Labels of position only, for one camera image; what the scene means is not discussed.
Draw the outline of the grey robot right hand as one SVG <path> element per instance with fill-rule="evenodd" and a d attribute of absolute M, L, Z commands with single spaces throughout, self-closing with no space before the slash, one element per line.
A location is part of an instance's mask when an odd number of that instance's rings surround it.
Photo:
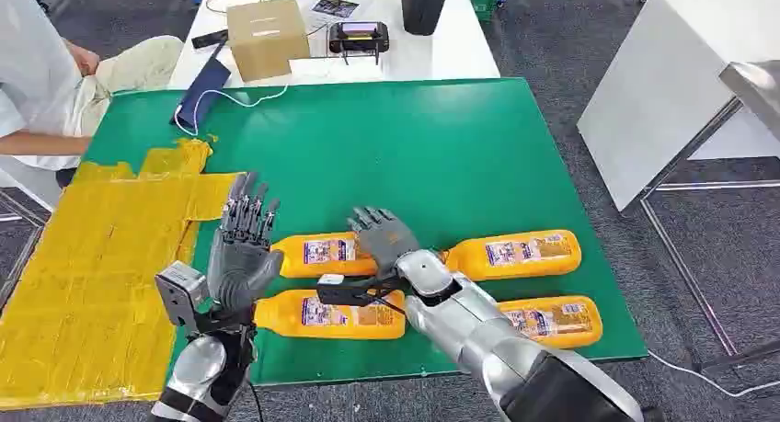
<path fill-rule="evenodd" d="M 378 276 L 406 277 L 397 261 L 406 254 L 420 250 L 421 246 L 404 222 L 390 210 L 368 206 L 354 207 L 346 222 L 357 234 L 362 251 L 373 258 Z"/>

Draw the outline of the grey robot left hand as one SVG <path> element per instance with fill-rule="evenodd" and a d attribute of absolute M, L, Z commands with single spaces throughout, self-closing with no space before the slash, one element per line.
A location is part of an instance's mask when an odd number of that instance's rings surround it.
<path fill-rule="evenodd" d="M 257 172 L 236 176 L 212 239 L 207 287 L 216 309 L 225 313 L 254 305 L 281 274 L 283 253 L 270 248 L 280 202 L 267 201 L 268 185 L 257 180 Z"/>

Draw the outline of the person's hand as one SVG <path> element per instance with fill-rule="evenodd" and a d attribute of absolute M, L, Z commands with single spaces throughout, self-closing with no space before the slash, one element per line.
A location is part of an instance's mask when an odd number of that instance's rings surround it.
<path fill-rule="evenodd" d="M 93 51 L 73 44 L 67 39 L 63 39 L 66 49 L 74 58 L 82 76 L 94 75 L 100 63 L 100 57 Z"/>

